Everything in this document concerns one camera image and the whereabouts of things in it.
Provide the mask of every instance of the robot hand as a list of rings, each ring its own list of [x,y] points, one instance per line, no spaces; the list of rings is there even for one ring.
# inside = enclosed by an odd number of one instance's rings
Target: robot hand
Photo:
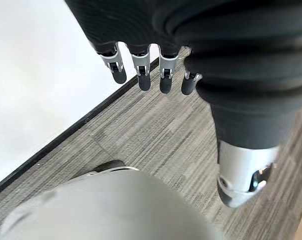
[[[302,108],[302,1],[66,3],[118,83],[126,75],[117,42],[127,44],[143,91],[151,85],[149,45],[159,45],[163,93],[180,47],[190,47],[182,92],[190,94],[198,80],[211,105],[222,201],[237,207],[266,185],[280,140]]]

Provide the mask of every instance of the white wall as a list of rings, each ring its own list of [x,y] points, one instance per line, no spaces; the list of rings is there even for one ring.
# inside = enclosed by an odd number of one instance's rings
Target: white wall
[[[120,86],[64,1],[0,0],[0,181]]]

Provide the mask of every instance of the black rubber fingertip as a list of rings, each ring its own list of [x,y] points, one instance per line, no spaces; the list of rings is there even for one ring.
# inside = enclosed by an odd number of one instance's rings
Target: black rubber fingertip
[[[184,95],[190,95],[195,89],[195,81],[192,78],[186,79],[184,77],[181,91]]]
[[[169,93],[171,91],[172,87],[172,79],[169,79],[168,77],[161,78],[160,80],[160,90],[162,93]]]
[[[147,91],[151,87],[151,77],[148,74],[145,76],[144,74],[138,76],[139,87],[142,91]]]
[[[121,72],[117,71],[115,73],[112,73],[112,75],[115,82],[117,82],[118,84],[123,84],[126,82],[126,72],[124,68]]]

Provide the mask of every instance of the striped gray carpet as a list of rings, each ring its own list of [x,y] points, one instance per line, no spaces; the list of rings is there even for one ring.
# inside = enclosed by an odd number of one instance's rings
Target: striped gray carpet
[[[96,165],[122,159],[180,192],[229,239],[292,238],[302,214],[302,113],[283,144],[267,189],[239,209],[225,207],[216,190],[216,146],[209,106],[184,96],[182,60],[170,94],[134,86],[0,193],[0,225],[17,205]]]

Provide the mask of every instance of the black baseboard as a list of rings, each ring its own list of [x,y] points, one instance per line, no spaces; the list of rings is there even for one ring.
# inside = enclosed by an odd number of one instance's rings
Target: black baseboard
[[[154,60],[151,63],[150,71],[154,70],[159,65],[159,58]],[[48,153],[50,153],[53,149],[55,149],[59,144],[61,144],[64,140],[66,140],[69,136],[75,133],[78,129],[88,123],[92,118],[96,117],[101,111],[107,108],[110,104],[112,104],[115,100],[121,97],[124,93],[126,93],[129,89],[131,89],[137,83],[137,75],[132,79],[127,81],[122,87],[120,87],[116,92],[110,95],[107,99],[97,105],[93,110],[87,113],[84,117],[79,119],[76,123],[66,129],[63,133],[57,136],[54,140],[52,140],[49,144],[39,150],[36,154],[34,154],[31,158],[29,158],[25,163],[19,166],[15,171],[9,174],[5,179],[0,182],[0,192],[3,191],[6,187],[8,187],[11,183],[13,183],[16,179],[18,179],[23,173],[25,173],[28,169],[30,169],[33,165],[35,165],[39,160],[45,157]]]

